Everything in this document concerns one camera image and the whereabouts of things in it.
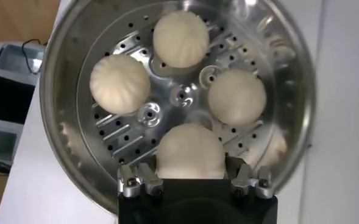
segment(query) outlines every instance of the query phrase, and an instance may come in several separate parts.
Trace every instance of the white dumpling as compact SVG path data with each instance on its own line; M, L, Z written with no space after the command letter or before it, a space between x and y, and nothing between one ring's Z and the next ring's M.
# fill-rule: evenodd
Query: white dumpling
M222 179L225 154L218 137L199 124L171 129L160 141L157 175L169 179Z
M154 49L171 67L188 68L198 64L208 47L208 29L192 12L172 12L163 16L155 26Z
M260 117L266 106L266 91L253 74L231 69L212 84L208 101L211 112L221 122L241 126Z
M123 115L137 110L145 102L150 88L144 66L123 54L102 58L90 77L94 100L113 114Z

